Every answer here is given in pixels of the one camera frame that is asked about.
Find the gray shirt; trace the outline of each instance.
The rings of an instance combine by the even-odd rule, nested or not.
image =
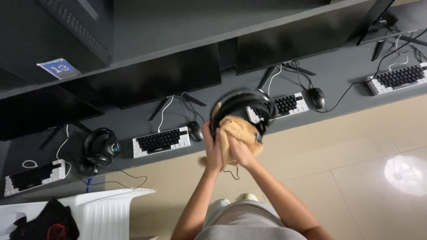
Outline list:
[[[286,228],[277,213],[265,203],[239,201],[225,206],[196,237],[196,240],[283,239],[306,240]]]

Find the printed number 13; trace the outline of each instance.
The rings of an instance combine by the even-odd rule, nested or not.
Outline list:
[[[59,66],[58,66],[58,68],[59,68],[60,70],[56,69],[55,67],[51,67],[51,68],[52,68],[52,69],[55,69],[57,73],[60,73],[60,72],[62,72],[62,71],[68,71],[68,70],[70,70],[69,68],[67,68],[67,66],[64,66],[64,65],[59,65]]]

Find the black mouse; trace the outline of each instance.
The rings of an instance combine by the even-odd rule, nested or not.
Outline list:
[[[196,121],[190,122],[187,125],[187,127],[188,127],[188,133],[196,142],[203,141],[202,129],[200,128],[200,125]]]
[[[315,109],[321,109],[325,106],[325,95],[320,88],[311,88],[307,93],[311,97]]]

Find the mechanical keyboard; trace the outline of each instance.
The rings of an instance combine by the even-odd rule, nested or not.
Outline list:
[[[64,178],[65,161],[59,159],[7,176],[4,196],[14,195]]]
[[[368,86],[374,95],[389,93],[427,82],[427,62],[369,76]]]
[[[274,119],[308,111],[307,104],[305,103],[304,98],[300,92],[294,95],[275,98],[273,99],[273,102],[279,111],[278,114],[274,116]],[[263,120],[263,118],[260,117],[259,109],[246,107],[246,112],[248,113],[250,121],[255,124]]]
[[[132,141],[134,158],[190,146],[187,127],[134,138]]]

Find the towel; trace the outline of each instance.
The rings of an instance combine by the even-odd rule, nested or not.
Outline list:
[[[218,112],[221,104],[218,103],[213,112],[213,115]],[[254,156],[260,154],[263,150],[262,143],[256,141],[258,130],[248,121],[241,117],[236,116],[225,116],[219,122],[219,137],[221,138],[221,155],[222,155],[222,169],[224,170],[227,164],[238,166],[239,163],[232,158],[230,153],[230,145],[228,144],[227,134],[233,136],[237,140],[240,140],[248,146],[249,150]],[[205,156],[199,159],[199,163],[202,166],[207,165],[207,159]]]

